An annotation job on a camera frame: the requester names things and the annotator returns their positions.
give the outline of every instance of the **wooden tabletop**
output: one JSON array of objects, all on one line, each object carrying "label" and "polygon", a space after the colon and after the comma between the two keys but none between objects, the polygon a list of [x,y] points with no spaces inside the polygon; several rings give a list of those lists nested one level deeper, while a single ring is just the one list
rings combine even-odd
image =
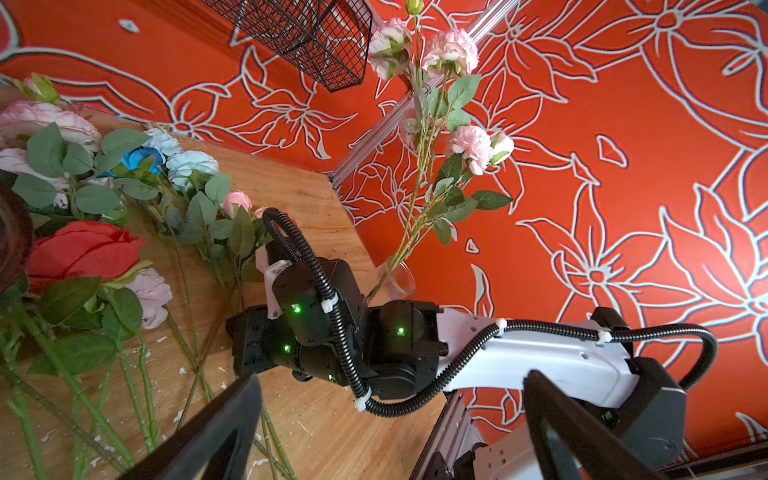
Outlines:
[{"label": "wooden tabletop", "polygon": [[[0,91],[0,105],[14,97],[13,92]],[[103,114],[94,114],[91,122],[102,134],[118,127],[141,128]],[[233,189],[246,192],[254,205],[287,212],[319,256],[341,258],[349,263],[363,292],[376,282],[374,266],[325,176],[188,138],[181,138],[180,142],[187,150],[213,155],[219,161],[221,171],[232,174]],[[187,298],[173,250],[157,240],[142,222],[131,221],[129,227],[148,240],[141,249],[141,257],[153,260],[153,267],[171,285],[174,299],[168,307],[191,345],[193,335]],[[190,288],[188,301],[202,345],[214,322],[226,316],[227,311],[212,275],[199,256],[189,249],[182,260]],[[247,303],[266,303],[263,285],[254,285],[247,290]],[[167,324],[146,331],[145,336],[151,351],[148,367],[154,385],[157,421],[163,436],[170,437],[177,426],[174,418],[184,407],[193,382],[192,366]],[[205,368],[216,394],[235,380],[230,348],[231,340],[222,327]],[[22,371],[33,355],[33,352],[22,352]],[[103,369],[82,376],[82,384],[91,398],[95,397],[102,377]],[[28,378],[58,406],[70,410],[71,394],[61,380],[46,376]],[[138,371],[134,372],[134,381],[140,388]],[[317,379],[301,384],[283,367],[260,374],[259,381],[280,440],[297,476],[302,479],[408,478],[444,405],[443,397],[439,396],[415,414],[400,419],[381,419],[367,412],[357,412],[349,389]],[[110,387],[111,396],[104,414],[136,458],[143,458],[147,452],[118,369],[114,371]],[[20,424],[7,407],[7,399],[8,385],[0,381],[0,472],[3,472],[3,478],[34,478]],[[71,434],[53,415],[31,399],[28,402],[49,478],[69,478],[72,472]],[[198,390],[190,414],[199,412],[203,406],[204,398]],[[93,452],[88,454],[89,460],[97,458]],[[249,480],[271,478],[268,464],[258,463],[261,458],[258,452],[252,452],[246,470]],[[89,478],[117,476],[115,470],[97,460]]]}]

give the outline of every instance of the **red flower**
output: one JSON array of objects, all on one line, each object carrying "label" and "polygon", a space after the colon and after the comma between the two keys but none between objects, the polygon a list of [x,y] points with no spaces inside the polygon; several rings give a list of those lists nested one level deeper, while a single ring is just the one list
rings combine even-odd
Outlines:
[{"label": "red flower", "polygon": [[27,274],[32,291],[79,276],[117,278],[139,261],[146,242],[131,232],[106,223],[80,221],[35,243]]}]

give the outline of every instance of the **white zip tie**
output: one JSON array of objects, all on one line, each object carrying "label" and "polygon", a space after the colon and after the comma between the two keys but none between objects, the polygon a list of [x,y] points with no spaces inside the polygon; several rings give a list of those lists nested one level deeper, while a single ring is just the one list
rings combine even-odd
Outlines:
[{"label": "white zip tie", "polygon": [[611,332],[608,332],[607,330],[598,330],[598,340],[594,344],[604,345],[605,343],[611,343],[613,339],[614,336],[611,335]]},{"label": "white zip tie", "polygon": [[368,387],[368,392],[355,400],[355,408],[357,408],[358,412],[362,412],[366,409],[366,402],[368,402],[368,399],[371,398],[371,395],[373,394],[373,391],[371,390],[371,387]]},{"label": "white zip tie", "polygon": [[336,293],[336,291],[334,291],[333,298],[329,298],[328,300],[323,300],[322,302],[320,302],[320,305],[323,308],[323,312],[331,313],[331,310],[333,310],[333,306],[336,305],[338,302],[339,302],[339,294]]},{"label": "white zip tie", "polygon": [[498,333],[494,336],[504,335],[504,330],[507,328],[507,319],[496,319],[496,325],[498,325]]}]

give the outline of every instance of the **red floral backdrop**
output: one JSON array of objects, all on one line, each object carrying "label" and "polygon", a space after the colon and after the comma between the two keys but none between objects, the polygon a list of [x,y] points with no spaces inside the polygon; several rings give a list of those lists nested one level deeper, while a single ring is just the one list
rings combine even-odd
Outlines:
[{"label": "red floral backdrop", "polygon": [[[384,18],[404,15],[376,0]],[[441,0],[428,28],[487,2]],[[329,94],[198,0],[0,0],[0,71],[50,75],[70,100],[329,171],[406,92],[368,72]],[[475,120],[515,139],[473,182],[515,201],[428,236],[415,297],[469,312],[632,326],[693,322],[721,341],[691,392],[686,456],[768,439],[766,18],[730,0],[521,2],[479,45]],[[392,132],[339,189],[373,259],[397,247],[415,178]],[[641,346],[680,378],[692,339]],[[493,441],[525,418],[520,392],[467,392]]]}]

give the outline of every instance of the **wire mesh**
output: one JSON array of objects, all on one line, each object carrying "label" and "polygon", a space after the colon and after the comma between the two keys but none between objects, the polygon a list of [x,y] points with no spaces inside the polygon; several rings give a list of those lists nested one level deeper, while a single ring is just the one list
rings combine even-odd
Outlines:
[{"label": "wire mesh", "polygon": [[373,19],[365,0],[203,3],[329,91],[362,83]]}]

